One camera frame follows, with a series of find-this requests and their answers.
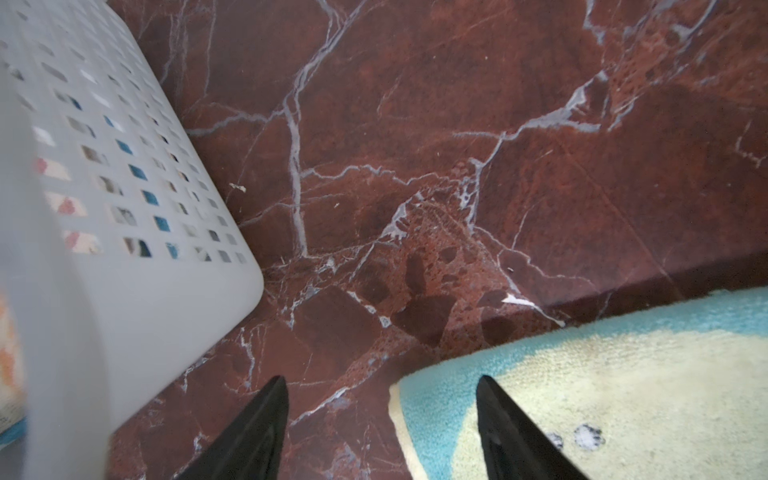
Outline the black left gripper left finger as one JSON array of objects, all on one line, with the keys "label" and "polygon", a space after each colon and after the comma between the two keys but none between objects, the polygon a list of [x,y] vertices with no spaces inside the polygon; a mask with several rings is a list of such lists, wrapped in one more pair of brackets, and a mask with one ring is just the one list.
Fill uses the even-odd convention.
[{"label": "black left gripper left finger", "polygon": [[276,479],[289,413],[285,378],[275,376],[181,479]]}]

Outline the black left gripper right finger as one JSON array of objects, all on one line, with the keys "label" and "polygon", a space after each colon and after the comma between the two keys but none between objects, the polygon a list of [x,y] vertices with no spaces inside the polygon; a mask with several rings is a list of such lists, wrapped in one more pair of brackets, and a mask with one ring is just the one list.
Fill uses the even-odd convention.
[{"label": "black left gripper right finger", "polygon": [[490,376],[478,381],[476,410],[490,479],[587,479]]}]

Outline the pale green towel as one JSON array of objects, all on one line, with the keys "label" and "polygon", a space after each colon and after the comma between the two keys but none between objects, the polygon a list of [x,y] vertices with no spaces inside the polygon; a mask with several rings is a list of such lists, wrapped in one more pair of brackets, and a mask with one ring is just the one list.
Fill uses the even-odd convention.
[{"label": "pale green towel", "polygon": [[561,329],[404,377],[388,409],[414,478],[487,477],[483,376],[592,479],[767,475],[765,288]]}]

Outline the beige towel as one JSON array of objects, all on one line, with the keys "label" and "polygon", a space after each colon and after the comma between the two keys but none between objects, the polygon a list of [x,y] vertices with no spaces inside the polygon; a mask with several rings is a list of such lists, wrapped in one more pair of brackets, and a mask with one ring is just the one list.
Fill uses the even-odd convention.
[{"label": "beige towel", "polygon": [[24,418],[25,404],[26,378],[21,344],[10,308],[1,296],[1,433]]}]

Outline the white plastic perforated basket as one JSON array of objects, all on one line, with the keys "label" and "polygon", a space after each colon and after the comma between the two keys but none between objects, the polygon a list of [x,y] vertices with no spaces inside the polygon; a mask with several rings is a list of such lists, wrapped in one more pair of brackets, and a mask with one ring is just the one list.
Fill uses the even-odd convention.
[{"label": "white plastic perforated basket", "polygon": [[1,5],[1,289],[26,369],[5,479],[101,479],[110,440],[260,300],[260,267],[126,23]]}]

